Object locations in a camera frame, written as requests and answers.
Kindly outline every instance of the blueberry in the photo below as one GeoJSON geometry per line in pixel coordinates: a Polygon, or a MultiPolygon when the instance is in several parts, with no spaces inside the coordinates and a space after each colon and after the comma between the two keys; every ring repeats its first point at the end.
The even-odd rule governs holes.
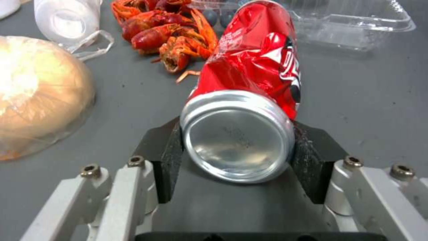
{"type": "Polygon", "coordinates": [[[237,3],[236,3],[236,0],[228,0],[221,7],[222,11],[231,11],[233,13],[235,13],[237,9],[238,9],[238,6],[237,6],[237,3]]]}
{"type": "Polygon", "coordinates": [[[206,9],[204,10],[204,12],[202,12],[202,14],[211,26],[214,26],[217,23],[218,16],[214,10],[206,9]]]}
{"type": "Polygon", "coordinates": [[[223,28],[226,28],[227,25],[232,20],[235,13],[233,11],[222,11],[220,14],[220,24],[223,28]]]}

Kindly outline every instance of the metal bracket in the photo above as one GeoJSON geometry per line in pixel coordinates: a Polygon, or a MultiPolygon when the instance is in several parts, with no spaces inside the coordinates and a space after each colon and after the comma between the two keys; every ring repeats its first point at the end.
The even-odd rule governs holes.
{"type": "Polygon", "coordinates": [[[375,232],[390,241],[426,240],[427,180],[404,165],[376,169],[346,157],[334,164],[321,215],[332,231],[375,232]]]}
{"type": "Polygon", "coordinates": [[[294,135],[296,144],[290,166],[311,201],[323,204],[334,162],[347,153],[324,130],[295,121],[294,135]]]}
{"type": "Polygon", "coordinates": [[[183,143],[179,118],[148,130],[134,151],[153,164],[159,203],[167,203],[174,193],[181,165],[183,143]]]}
{"type": "Polygon", "coordinates": [[[153,165],[147,160],[142,163],[140,166],[128,164],[117,171],[95,240],[133,240],[137,225],[143,223],[146,213],[156,208],[153,165]]]}
{"type": "Polygon", "coordinates": [[[65,240],[64,237],[69,238],[79,223],[94,221],[98,207],[110,191],[111,179],[104,168],[93,164],[85,168],[97,170],[94,173],[99,173],[99,177],[98,174],[83,174],[62,180],[21,238],[22,241],[65,240]]]}

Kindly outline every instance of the aluminum can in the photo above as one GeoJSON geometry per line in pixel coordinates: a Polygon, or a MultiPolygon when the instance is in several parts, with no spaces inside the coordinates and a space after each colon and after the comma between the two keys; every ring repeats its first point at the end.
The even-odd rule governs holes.
{"type": "Polygon", "coordinates": [[[184,145],[215,177],[268,181],[288,166],[299,103],[289,13],[276,2],[248,2],[225,29],[181,113],[184,145]]]}

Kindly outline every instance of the white cup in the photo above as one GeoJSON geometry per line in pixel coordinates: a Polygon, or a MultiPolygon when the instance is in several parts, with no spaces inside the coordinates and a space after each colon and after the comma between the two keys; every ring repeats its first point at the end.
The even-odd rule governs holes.
{"type": "Polygon", "coordinates": [[[19,6],[21,6],[19,0],[0,0],[0,19],[14,13],[18,10],[19,6]]]}
{"type": "Polygon", "coordinates": [[[101,3],[102,0],[34,0],[36,24],[47,39],[68,48],[99,30],[101,3]]]}

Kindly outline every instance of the clear plastic bag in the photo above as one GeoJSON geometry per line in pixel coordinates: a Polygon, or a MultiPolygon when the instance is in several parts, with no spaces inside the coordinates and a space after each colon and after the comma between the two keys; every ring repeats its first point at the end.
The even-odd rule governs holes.
{"type": "Polygon", "coordinates": [[[86,38],[82,39],[77,44],[75,44],[73,46],[69,46],[68,48],[66,48],[66,50],[68,52],[72,53],[77,59],[79,59],[81,61],[85,61],[85,60],[92,59],[92,58],[95,58],[95,57],[98,57],[100,55],[107,53],[110,50],[110,48],[113,46],[113,44],[114,44],[114,38],[111,36],[111,34],[109,32],[104,31],[104,30],[98,30],[98,31],[93,32],[92,34],[90,34],[86,38]],[[76,53],[76,51],[78,49],[80,49],[82,46],[86,45],[89,42],[92,43],[93,40],[98,36],[98,34],[101,35],[102,37],[104,37],[109,42],[107,47],[98,48],[95,51],[83,51],[83,52],[76,53]]]}
{"type": "Polygon", "coordinates": [[[0,160],[34,153],[76,131],[94,97],[87,67],[57,44],[0,36],[0,160]]]}

